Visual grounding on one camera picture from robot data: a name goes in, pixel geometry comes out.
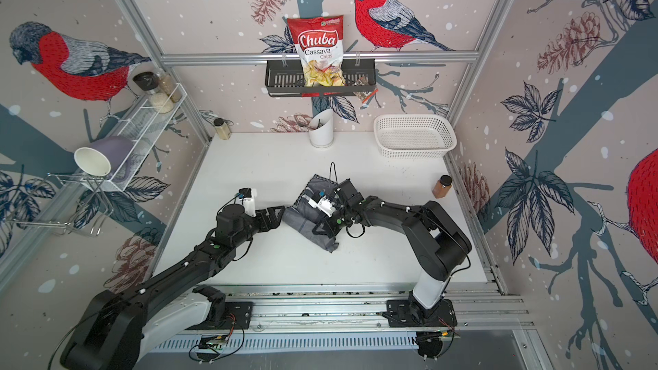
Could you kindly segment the grey plaid pillowcase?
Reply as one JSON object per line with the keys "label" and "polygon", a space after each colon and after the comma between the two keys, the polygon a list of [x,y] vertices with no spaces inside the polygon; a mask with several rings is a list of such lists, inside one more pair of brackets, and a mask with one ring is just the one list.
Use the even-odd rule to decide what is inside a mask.
{"label": "grey plaid pillowcase", "polygon": [[286,207],[282,220],[302,236],[310,240],[328,253],[332,253],[339,247],[335,238],[316,235],[313,228],[327,218],[322,210],[311,207],[309,199],[319,197],[322,192],[330,195],[338,186],[334,181],[315,174],[306,184],[302,193],[298,195],[291,207]]}

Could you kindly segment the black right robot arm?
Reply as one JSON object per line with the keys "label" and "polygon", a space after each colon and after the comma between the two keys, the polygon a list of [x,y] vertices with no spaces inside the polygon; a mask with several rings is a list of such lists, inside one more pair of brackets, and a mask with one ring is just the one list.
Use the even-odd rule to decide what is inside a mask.
{"label": "black right robot arm", "polygon": [[458,266],[470,260],[471,241],[434,200],[422,206],[407,206],[374,195],[365,197],[347,179],[332,193],[321,194],[308,202],[324,213],[312,229],[317,236],[334,238],[356,224],[363,230],[378,227],[403,234],[423,269],[412,297],[425,310],[434,308],[444,298]]}

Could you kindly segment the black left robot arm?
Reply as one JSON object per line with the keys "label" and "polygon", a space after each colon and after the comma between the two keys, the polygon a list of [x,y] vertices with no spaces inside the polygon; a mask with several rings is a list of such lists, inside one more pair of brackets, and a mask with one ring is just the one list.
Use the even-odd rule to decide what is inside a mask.
{"label": "black left robot arm", "polygon": [[279,228],[284,207],[253,215],[227,204],[217,225],[182,260],[145,282],[118,293],[103,291],[63,338],[60,364],[66,369],[131,369],[151,349],[197,325],[244,328],[248,318],[226,310],[226,295],[205,282],[236,258],[236,250],[258,233]]}

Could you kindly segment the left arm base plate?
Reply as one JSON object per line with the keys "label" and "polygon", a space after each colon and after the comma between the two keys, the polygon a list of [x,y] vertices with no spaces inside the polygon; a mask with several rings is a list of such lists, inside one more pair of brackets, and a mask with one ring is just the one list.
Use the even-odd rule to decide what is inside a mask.
{"label": "left arm base plate", "polygon": [[248,330],[254,306],[251,301],[214,301],[204,325],[211,330],[230,330],[232,327]]}

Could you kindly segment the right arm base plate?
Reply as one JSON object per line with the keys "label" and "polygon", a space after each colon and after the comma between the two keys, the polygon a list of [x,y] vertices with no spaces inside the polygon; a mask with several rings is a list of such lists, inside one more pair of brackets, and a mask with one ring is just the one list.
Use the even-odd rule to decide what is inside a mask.
{"label": "right arm base plate", "polygon": [[448,327],[457,326],[457,318],[448,299],[440,299],[433,308],[424,308],[413,297],[408,300],[388,300],[387,309],[381,316],[388,320],[390,327]]}

